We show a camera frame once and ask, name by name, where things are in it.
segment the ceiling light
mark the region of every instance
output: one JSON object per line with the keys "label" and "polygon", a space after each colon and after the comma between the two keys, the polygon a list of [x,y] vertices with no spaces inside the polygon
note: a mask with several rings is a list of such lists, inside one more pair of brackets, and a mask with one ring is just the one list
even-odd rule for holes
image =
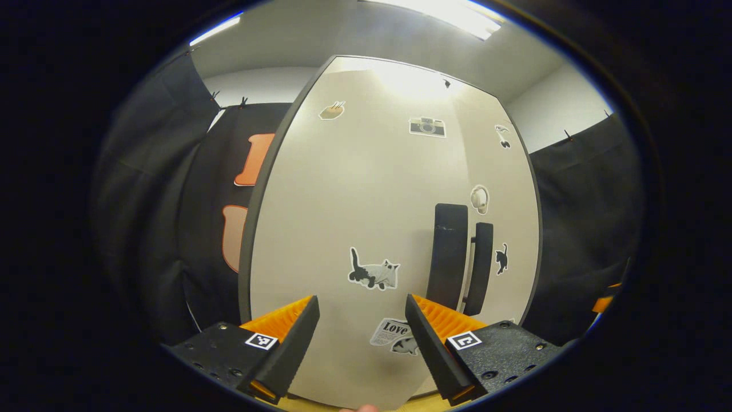
{"label": "ceiling light", "polygon": [[420,12],[452,24],[459,29],[485,40],[501,25],[488,16],[494,12],[468,0],[361,0],[372,3],[389,4]]}
{"label": "ceiling light", "polygon": [[237,24],[239,22],[239,16],[241,13],[235,15],[232,18],[229,18],[228,20],[224,21],[223,23],[219,24],[218,26],[214,27],[213,29],[207,31],[206,33],[203,33],[202,35],[196,37],[192,42],[190,42],[190,45],[193,46],[197,43],[200,43],[204,41],[205,39],[208,39],[209,37],[213,36],[216,33],[220,33],[223,30],[228,29],[229,27],[232,27],[233,25]]}

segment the door handle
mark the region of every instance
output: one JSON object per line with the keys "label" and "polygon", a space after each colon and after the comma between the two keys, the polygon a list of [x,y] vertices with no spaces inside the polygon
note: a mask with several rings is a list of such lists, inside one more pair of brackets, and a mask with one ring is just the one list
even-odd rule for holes
{"label": "door handle", "polygon": [[470,278],[468,295],[463,297],[465,302],[463,313],[468,316],[479,314],[483,308],[485,291],[490,278],[490,263],[493,261],[493,225],[482,222],[476,224],[475,238],[471,241],[475,243],[473,273]]}
{"label": "door handle", "polygon": [[450,309],[458,307],[467,251],[468,207],[438,203],[435,205],[432,263],[430,279],[427,283],[427,299]]}

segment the orange shape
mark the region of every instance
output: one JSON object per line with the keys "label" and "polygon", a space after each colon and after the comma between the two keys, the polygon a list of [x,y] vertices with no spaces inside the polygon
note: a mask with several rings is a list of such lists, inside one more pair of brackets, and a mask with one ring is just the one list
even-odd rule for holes
{"label": "orange shape", "polygon": [[244,223],[247,220],[247,208],[228,205],[224,206],[222,213],[224,214],[224,235],[221,240],[221,253],[229,268],[238,273]]}
{"label": "orange shape", "polygon": [[443,345],[451,336],[488,326],[447,306],[436,304],[415,294],[412,296]]}
{"label": "orange shape", "polygon": [[281,307],[268,314],[264,314],[254,320],[250,320],[244,325],[241,325],[240,328],[259,334],[265,334],[267,336],[273,336],[282,342],[285,340],[290,328],[292,328],[292,325],[295,323],[298,316],[302,313],[302,310],[307,306],[307,302],[309,302],[312,297],[312,295],[307,296],[297,302],[293,302],[292,304]]}
{"label": "orange shape", "polygon": [[249,138],[252,147],[249,149],[242,173],[234,178],[234,185],[254,186],[257,182],[257,176],[259,176],[259,169],[262,168],[262,163],[264,163],[264,156],[267,154],[274,137],[274,133],[266,133],[255,134]]}

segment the ceiling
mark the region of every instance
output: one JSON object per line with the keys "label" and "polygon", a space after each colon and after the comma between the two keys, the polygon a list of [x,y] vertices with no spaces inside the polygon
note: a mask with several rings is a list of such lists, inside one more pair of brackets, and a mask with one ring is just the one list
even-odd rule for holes
{"label": "ceiling", "polygon": [[416,12],[357,0],[271,0],[192,54],[202,78],[265,67],[320,67],[333,54],[374,56],[467,81],[504,104],[564,57],[506,22],[486,41]]}

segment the black curtain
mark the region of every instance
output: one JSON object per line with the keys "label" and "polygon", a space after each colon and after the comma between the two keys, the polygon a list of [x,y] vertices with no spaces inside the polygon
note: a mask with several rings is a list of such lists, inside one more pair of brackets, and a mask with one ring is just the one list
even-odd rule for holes
{"label": "black curtain", "polygon": [[181,189],[219,111],[188,52],[158,65],[114,114],[91,190],[91,225],[127,309],[168,344],[191,335],[175,236]]}
{"label": "black curtain", "polygon": [[638,248],[640,158],[617,115],[531,154],[543,220],[541,269],[523,327],[555,345],[582,336]]}
{"label": "black curtain", "polygon": [[178,239],[183,288],[201,329],[216,322],[238,324],[238,274],[223,259],[226,205],[249,207],[253,187],[234,185],[251,148],[249,137],[274,133],[290,103],[227,108],[198,148],[180,201]]}

